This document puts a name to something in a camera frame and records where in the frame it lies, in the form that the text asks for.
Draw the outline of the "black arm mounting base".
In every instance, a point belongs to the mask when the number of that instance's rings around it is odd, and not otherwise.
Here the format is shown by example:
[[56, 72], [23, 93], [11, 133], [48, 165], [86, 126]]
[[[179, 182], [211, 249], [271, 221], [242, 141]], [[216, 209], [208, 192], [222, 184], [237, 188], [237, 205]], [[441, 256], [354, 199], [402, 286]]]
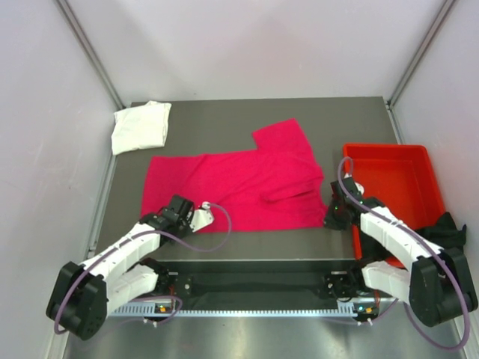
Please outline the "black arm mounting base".
[[156, 261], [156, 295], [176, 295], [186, 310], [335, 309], [376, 292], [359, 289], [351, 260], [183, 260]]

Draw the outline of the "pink t-shirt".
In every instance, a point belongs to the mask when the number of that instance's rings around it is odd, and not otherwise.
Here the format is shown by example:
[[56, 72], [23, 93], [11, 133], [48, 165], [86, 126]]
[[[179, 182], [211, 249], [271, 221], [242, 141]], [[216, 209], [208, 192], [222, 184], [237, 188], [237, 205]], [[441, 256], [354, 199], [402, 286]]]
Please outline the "pink t-shirt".
[[144, 181], [140, 214], [156, 212], [178, 194], [227, 210], [207, 233], [318, 228], [327, 212], [321, 167], [294, 119], [253, 132], [256, 149], [198, 156], [154, 156]]

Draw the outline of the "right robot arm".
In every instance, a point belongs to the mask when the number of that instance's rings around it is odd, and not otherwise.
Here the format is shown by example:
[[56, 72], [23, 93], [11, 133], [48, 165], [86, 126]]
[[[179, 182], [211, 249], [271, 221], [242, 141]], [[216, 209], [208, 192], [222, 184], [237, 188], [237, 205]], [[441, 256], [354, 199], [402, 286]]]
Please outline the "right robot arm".
[[359, 209], [344, 195], [333, 195], [324, 226], [345, 230], [356, 225], [392, 253], [400, 266], [385, 260], [358, 260], [344, 272], [326, 275], [328, 295], [350, 300], [379, 290], [403, 301], [428, 327], [478, 308], [469, 264], [461, 250], [420, 238], [374, 197], [359, 202], [369, 209]]

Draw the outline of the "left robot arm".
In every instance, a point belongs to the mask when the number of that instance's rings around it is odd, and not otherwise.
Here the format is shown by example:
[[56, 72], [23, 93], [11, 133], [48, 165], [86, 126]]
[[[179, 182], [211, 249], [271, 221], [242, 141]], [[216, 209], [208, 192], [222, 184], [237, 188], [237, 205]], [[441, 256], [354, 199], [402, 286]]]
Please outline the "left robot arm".
[[125, 236], [95, 257], [65, 264], [46, 308], [54, 332], [89, 340], [122, 305], [143, 295], [170, 295], [167, 269], [147, 255], [169, 239], [189, 235], [194, 214], [192, 201], [174, 195], [167, 206], [143, 215]]

